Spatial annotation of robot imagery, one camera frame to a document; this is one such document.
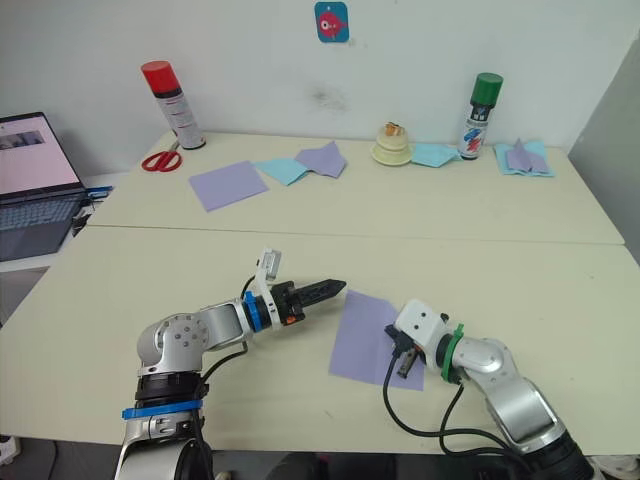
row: robotic arm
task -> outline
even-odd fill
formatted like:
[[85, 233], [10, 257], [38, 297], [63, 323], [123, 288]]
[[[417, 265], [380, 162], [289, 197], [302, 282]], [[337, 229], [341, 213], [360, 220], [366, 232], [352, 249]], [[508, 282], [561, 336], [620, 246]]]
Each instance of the robotic arm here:
[[269, 288], [267, 281], [275, 280], [280, 258], [278, 251], [262, 252], [250, 279], [257, 296], [243, 292], [244, 298], [174, 314], [142, 332], [136, 403], [122, 413], [126, 433], [116, 480], [207, 478], [208, 460], [202, 459], [208, 459], [209, 452], [201, 451], [200, 432], [202, 398], [208, 393], [206, 377], [199, 373], [204, 352], [244, 343], [265, 328], [297, 323], [305, 318], [303, 307], [334, 297], [346, 285], [324, 280], [303, 288], [293, 282]]
[[589, 480], [593, 469], [540, 390], [516, 369], [509, 349], [493, 339], [464, 337], [447, 314], [411, 300], [387, 333], [396, 345], [411, 345], [398, 374], [406, 377], [424, 353], [427, 367], [446, 382], [471, 380], [485, 395], [489, 413], [507, 443], [528, 465], [533, 478]]

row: spray can label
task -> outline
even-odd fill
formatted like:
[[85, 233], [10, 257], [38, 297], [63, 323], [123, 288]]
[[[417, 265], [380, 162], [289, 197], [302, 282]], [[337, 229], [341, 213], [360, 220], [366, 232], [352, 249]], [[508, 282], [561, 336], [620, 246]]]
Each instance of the spray can label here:
[[458, 141], [458, 151], [464, 158], [478, 158], [480, 147], [489, 125], [491, 107], [487, 105], [470, 105], [465, 115], [464, 129]]
[[198, 148], [204, 144], [202, 132], [182, 92], [174, 97], [156, 98], [156, 100], [182, 148]]

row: laptop keyboard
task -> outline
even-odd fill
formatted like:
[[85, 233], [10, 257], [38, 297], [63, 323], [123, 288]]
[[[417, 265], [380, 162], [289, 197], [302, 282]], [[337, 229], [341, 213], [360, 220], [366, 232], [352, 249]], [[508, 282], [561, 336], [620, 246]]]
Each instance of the laptop keyboard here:
[[0, 208], [0, 232], [62, 222], [69, 218], [73, 208], [78, 205], [78, 200], [79, 196], [73, 195]]

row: red fish sticker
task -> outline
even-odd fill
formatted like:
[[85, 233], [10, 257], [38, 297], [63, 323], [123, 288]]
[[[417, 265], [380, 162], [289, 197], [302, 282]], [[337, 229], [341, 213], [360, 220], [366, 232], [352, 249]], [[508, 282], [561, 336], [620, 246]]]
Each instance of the red fish sticker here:
[[321, 42], [342, 43], [349, 40], [347, 6], [343, 2], [318, 2], [315, 13]]

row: red cap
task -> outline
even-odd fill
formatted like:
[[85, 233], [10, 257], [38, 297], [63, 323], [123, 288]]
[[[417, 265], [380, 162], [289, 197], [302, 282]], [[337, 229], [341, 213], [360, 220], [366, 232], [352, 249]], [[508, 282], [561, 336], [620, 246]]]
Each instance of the red cap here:
[[180, 88], [171, 64], [165, 60], [145, 63], [140, 69], [154, 93], [167, 93]]

